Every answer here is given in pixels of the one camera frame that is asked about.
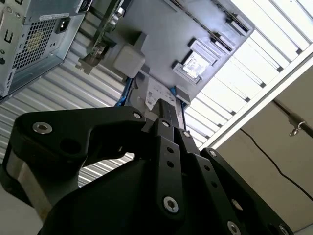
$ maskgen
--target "screw hole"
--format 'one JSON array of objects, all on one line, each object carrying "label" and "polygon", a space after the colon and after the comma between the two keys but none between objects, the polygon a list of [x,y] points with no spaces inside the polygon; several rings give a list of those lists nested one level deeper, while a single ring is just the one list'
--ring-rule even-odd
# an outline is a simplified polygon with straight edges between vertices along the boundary
[{"label": "screw hole", "polygon": [[69,154],[76,154],[79,153],[81,146],[79,142],[71,139],[64,139],[60,143],[60,148],[62,151],[69,153]]},{"label": "screw hole", "polygon": [[171,161],[167,161],[166,163],[170,168],[174,168],[174,164]]},{"label": "screw hole", "polygon": [[5,59],[0,58],[0,65],[4,65],[5,64]]},{"label": "screw hole", "polygon": [[212,186],[213,186],[214,188],[217,188],[217,184],[216,184],[215,182],[212,181],[211,184],[212,184]]},{"label": "screw hole", "polygon": [[46,131],[48,127],[46,125],[38,125],[38,129]]},{"label": "screw hole", "polygon": [[167,151],[169,151],[170,153],[174,153],[174,150],[171,149],[170,147],[167,148]]}]

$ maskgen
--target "rectangular vent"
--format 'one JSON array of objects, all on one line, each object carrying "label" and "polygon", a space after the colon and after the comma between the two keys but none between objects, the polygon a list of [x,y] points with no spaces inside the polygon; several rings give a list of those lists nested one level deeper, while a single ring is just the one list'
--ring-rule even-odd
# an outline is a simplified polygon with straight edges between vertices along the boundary
[{"label": "rectangular vent", "polygon": [[31,24],[23,51],[16,55],[12,68],[18,70],[42,58],[56,22],[54,19]]}]

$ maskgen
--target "sticker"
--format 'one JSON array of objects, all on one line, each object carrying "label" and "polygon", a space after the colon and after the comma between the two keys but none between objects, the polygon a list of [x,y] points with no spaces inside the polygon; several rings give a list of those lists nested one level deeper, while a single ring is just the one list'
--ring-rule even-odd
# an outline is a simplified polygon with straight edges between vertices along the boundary
[{"label": "sticker", "polygon": [[171,91],[165,87],[163,84],[149,77],[148,84],[148,92],[146,97],[146,105],[152,110],[154,105],[157,103],[159,99],[163,99],[169,102],[171,105],[176,106],[175,97],[171,93]]},{"label": "sticker", "polygon": [[44,15],[44,16],[40,16],[39,20],[46,21],[46,20],[54,20],[54,19],[65,18],[65,17],[69,17],[69,13]]}]

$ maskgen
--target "mounting hole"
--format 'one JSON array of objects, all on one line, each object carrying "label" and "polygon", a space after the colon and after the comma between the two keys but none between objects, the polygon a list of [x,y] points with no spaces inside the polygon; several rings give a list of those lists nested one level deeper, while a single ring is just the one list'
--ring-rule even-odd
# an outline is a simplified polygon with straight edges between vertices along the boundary
[{"label": "mounting hole", "polygon": [[171,149],[170,147],[167,147],[167,151],[169,151],[170,153],[174,153],[174,150]]},{"label": "mounting hole", "polygon": [[214,181],[212,181],[212,186],[214,187],[214,188],[217,188],[217,184],[214,182]]},{"label": "mounting hole", "polygon": [[64,139],[60,143],[60,148],[62,151],[68,153],[68,154],[75,154],[79,153],[81,146],[79,142],[72,140],[72,139]]},{"label": "mounting hole", "polygon": [[206,169],[207,171],[210,171],[210,168],[207,165],[204,166],[204,169]]},{"label": "mounting hole", "polygon": [[174,168],[174,164],[171,161],[167,161],[166,163],[170,168]]},{"label": "mounting hole", "polygon": [[5,64],[5,59],[0,58],[0,65],[4,65]]},{"label": "mounting hole", "polygon": [[270,230],[270,232],[273,234],[273,235],[279,235],[279,231],[278,229],[272,225],[272,224],[269,224],[268,225],[268,229]]}]

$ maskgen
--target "metal screw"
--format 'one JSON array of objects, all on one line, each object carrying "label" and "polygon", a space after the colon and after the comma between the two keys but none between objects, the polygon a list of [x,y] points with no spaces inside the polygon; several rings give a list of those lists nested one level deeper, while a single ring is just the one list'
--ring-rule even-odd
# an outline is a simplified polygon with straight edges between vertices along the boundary
[{"label": "metal screw", "polygon": [[134,116],[135,118],[137,118],[137,119],[141,119],[141,115],[138,114],[138,113],[133,113],[133,116]]},{"label": "metal screw", "polygon": [[12,8],[9,7],[9,6],[6,8],[6,10],[7,10],[9,13],[12,13],[12,12],[13,12]]},{"label": "metal screw", "polygon": [[178,212],[178,204],[172,197],[165,197],[163,199],[163,205],[170,213],[177,213]]},{"label": "metal screw", "polygon": [[190,138],[190,134],[186,131],[183,132],[184,136],[186,136],[187,138]]},{"label": "metal screw", "polygon": [[168,124],[166,121],[163,121],[162,124],[166,127],[170,127],[170,124]]},{"label": "metal screw", "polygon": [[33,130],[38,134],[46,135],[52,132],[52,127],[45,122],[36,122],[33,125]]},{"label": "metal screw", "polygon": [[284,226],[279,225],[280,230],[283,232],[284,235],[289,235],[289,233],[287,232],[287,230],[284,228]]},{"label": "metal screw", "polygon": [[231,234],[233,234],[233,235],[241,235],[241,232],[240,232],[238,226],[234,222],[228,221],[227,222],[227,227],[230,230]]},{"label": "metal screw", "polygon": [[215,153],[214,151],[210,150],[209,152],[210,152],[210,154],[211,154],[211,156],[212,156],[212,157],[214,157],[214,158],[215,158],[215,157],[217,156],[217,155],[216,155],[216,153]]}]

